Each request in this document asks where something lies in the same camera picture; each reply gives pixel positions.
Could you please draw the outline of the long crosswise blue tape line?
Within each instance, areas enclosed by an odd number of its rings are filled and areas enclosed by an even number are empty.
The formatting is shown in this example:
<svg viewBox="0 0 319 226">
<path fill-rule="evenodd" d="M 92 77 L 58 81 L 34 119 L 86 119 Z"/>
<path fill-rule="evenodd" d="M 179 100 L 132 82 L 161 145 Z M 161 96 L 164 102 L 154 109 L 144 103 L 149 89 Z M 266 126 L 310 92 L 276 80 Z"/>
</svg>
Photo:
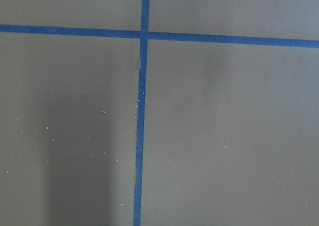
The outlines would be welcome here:
<svg viewBox="0 0 319 226">
<path fill-rule="evenodd" d="M 52 34 L 52 35 L 70 35 L 70 36 L 131 38 L 131 39 L 140 39 L 142 36 L 140 31 L 134 31 L 134 30 L 15 25 L 15 24 L 1 24 L 0 31 L 7 32 L 7 33 Z M 318 48 L 319 47 L 319 42 L 317 40 L 174 33 L 174 32 L 150 31 L 147 33 L 147 39 L 187 41 L 187 42 L 212 42 L 212 43 L 229 43 L 229 44 L 286 46 L 286 47 L 302 47 L 302 48 Z"/>
</svg>

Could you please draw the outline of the central lengthwise blue tape line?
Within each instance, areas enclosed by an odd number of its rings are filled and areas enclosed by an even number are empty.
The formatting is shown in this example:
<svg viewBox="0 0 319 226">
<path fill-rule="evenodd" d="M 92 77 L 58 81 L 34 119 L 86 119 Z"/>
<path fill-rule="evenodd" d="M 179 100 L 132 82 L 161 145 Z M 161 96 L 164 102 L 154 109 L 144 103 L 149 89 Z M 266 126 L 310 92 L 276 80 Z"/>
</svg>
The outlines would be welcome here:
<svg viewBox="0 0 319 226">
<path fill-rule="evenodd" d="M 139 226 L 141 224 L 149 15 L 150 15 L 150 0 L 142 0 L 141 30 L 140 30 L 140 33 L 141 33 L 140 34 L 140 69 L 139 69 L 139 81 L 138 81 L 137 134 L 136 134 L 136 158 L 135 158 L 136 180 L 135 180 L 135 187 L 134 187 L 134 210 L 133 210 L 133 225 L 134 226 Z"/>
</svg>

